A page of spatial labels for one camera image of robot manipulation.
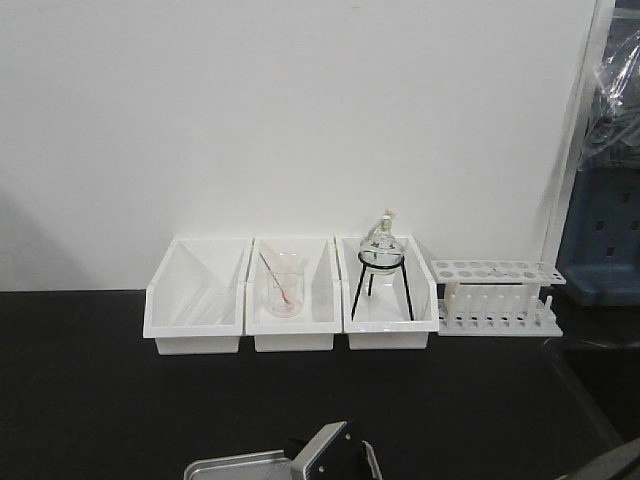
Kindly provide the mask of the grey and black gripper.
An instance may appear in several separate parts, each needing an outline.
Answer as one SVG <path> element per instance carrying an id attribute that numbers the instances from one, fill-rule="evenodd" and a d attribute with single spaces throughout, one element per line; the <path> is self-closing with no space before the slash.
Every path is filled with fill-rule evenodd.
<path id="1" fill-rule="evenodd" d="M 308 438 L 290 438 L 286 458 L 292 479 L 382 479 L 373 446 L 361 425 L 342 420 Z"/>

